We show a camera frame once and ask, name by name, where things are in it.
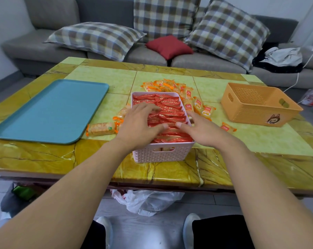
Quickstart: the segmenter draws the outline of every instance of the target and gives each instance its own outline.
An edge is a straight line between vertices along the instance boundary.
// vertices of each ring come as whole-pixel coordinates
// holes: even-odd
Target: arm
[[[227,165],[256,248],[312,248],[313,214],[233,135],[195,113],[194,127],[179,124]]]
[[[135,105],[116,138],[0,228],[0,248],[80,248],[119,164],[168,127],[148,128],[147,116],[157,109],[153,104]]]

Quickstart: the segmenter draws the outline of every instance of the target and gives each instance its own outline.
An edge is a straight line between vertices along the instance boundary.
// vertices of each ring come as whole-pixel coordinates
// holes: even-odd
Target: hand
[[[189,126],[177,122],[176,126],[191,135],[197,143],[221,150],[227,148],[227,146],[231,145],[233,142],[240,142],[238,138],[197,113],[188,111],[187,114],[192,117],[195,125]]]
[[[151,111],[159,111],[154,104],[139,103],[134,105],[126,114],[124,122],[116,136],[116,140],[125,144],[129,151],[142,149],[161,132],[167,129],[168,124],[148,127],[147,117]]]

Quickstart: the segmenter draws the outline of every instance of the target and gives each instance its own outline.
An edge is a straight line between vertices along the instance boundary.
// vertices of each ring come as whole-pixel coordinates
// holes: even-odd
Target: white cloth
[[[297,66],[303,62],[303,55],[300,48],[279,49],[270,48],[264,54],[266,58],[260,62],[269,63],[275,66]]]

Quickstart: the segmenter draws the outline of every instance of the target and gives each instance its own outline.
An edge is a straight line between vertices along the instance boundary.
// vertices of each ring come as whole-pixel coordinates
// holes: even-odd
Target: leg
[[[112,243],[113,230],[111,223],[105,217],[92,221],[80,249],[109,249]]]
[[[208,245],[220,249],[254,249],[242,215],[200,219],[196,214],[190,214],[184,223],[183,239],[186,249],[200,249]]]

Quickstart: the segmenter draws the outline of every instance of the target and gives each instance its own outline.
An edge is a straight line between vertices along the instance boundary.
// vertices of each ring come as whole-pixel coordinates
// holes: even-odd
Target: pink plastic basket
[[[131,107],[132,107],[132,95],[140,96],[143,94],[168,94],[174,97],[179,97],[177,93],[162,93],[162,92],[133,92],[131,94]],[[185,112],[186,121],[191,126],[190,120]],[[151,143],[143,149],[133,151],[134,161],[137,163],[144,162],[171,162],[182,161],[185,159],[189,151],[191,150],[194,142],[176,142],[176,143]],[[155,151],[159,148],[173,148],[172,151]]]

